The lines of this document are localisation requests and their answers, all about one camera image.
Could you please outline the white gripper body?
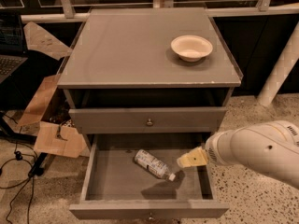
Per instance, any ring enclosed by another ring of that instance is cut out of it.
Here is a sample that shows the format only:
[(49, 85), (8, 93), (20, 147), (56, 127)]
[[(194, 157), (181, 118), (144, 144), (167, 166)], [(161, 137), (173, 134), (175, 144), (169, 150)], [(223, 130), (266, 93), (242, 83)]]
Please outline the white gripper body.
[(223, 166), (234, 164), (233, 134), (232, 130), (214, 133), (206, 140), (205, 151), (212, 163)]

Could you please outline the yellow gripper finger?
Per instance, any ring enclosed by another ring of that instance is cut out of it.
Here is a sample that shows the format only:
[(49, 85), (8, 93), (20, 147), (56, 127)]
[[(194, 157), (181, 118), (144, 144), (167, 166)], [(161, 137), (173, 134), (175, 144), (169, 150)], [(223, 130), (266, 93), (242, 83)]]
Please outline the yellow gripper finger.
[(204, 166), (207, 163), (207, 154), (201, 147), (196, 147), (177, 158), (177, 164), (180, 168)]

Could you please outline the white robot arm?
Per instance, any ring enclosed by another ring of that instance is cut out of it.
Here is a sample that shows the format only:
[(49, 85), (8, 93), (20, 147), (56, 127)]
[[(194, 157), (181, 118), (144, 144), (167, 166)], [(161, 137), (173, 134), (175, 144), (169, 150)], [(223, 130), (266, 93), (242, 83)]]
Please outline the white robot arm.
[(299, 189), (299, 128), (277, 120), (215, 133), (177, 159), (180, 168), (240, 164)]

